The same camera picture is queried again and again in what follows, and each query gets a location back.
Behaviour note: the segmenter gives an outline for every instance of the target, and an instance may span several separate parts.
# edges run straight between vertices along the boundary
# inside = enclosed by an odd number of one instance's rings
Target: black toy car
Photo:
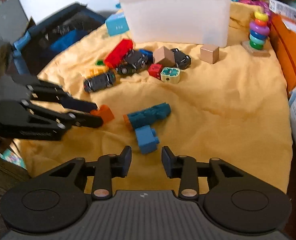
[[[124,57],[129,65],[132,65],[134,69],[144,69],[148,62],[148,57],[137,50],[130,50]]]
[[[191,57],[189,55],[177,48],[171,49],[171,51],[174,53],[177,68],[183,70],[191,65]]]
[[[133,65],[130,64],[119,64],[115,70],[119,75],[132,75],[137,71]]]
[[[87,93],[90,93],[91,91],[95,92],[100,89],[112,87],[115,82],[116,75],[113,70],[109,70],[108,72],[85,79],[84,90]]]

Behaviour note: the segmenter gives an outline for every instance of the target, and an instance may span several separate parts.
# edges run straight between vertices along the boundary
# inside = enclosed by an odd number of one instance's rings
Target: white plastic bin
[[[227,45],[231,0],[119,0],[135,42]]]

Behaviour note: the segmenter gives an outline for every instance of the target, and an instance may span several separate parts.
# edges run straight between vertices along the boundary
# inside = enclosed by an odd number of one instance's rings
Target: wooden base
[[[242,41],[240,43],[250,55],[255,57],[269,57],[270,53],[267,50],[258,50],[250,46],[249,41]]]

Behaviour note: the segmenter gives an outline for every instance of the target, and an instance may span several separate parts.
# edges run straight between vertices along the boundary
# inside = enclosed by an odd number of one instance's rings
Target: yellow blanket
[[[267,42],[269,58],[252,57],[240,45],[257,7],[232,3],[228,46],[220,49],[217,63],[199,59],[200,45],[149,42],[135,48],[155,50],[162,45],[179,48],[192,58],[177,85],[163,83],[147,71],[121,78],[117,85],[87,94],[85,68],[103,59],[122,38],[109,37],[102,26],[58,55],[39,78],[63,85],[74,97],[108,105],[115,119],[100,129],[73,127],[61,141],[21,141],[21,154],[30,175],[37,176],[77,156],[95,161],[104,154],[119,154],[125,145],[133,150],[129,174],[113,179],[113,188],[174,189],[179,179],[167,178],[161,164],[161,147],[175,155],[190,155],[199,162],[223,160],[286,192],[292,158],[289,108],[284,80],[275,53]],[[126,129],[123,114],[167,102],[171,114],[152,125],[160,139],[158,150],[142,155],[134,132]],[[57,111],[57,104],[43,106]],[[88,183],[86,190],[91,189]],[[208,191],[200,179],[200,192]]]

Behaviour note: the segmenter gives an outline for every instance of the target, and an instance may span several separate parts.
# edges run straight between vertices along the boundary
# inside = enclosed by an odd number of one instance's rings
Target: red block
[[[120,64],[122,58],[126,55],[128,51],[133,49],[134,44],[132,40],[122,39],[118,45],[108,54],[104,59],[104,64],[110,68],[115,68]]]
[[[161,64],[151,64],[150,67],[148,68],[148,73],[152,77],[161,79],[160,73],[162,72],[162,65]]]

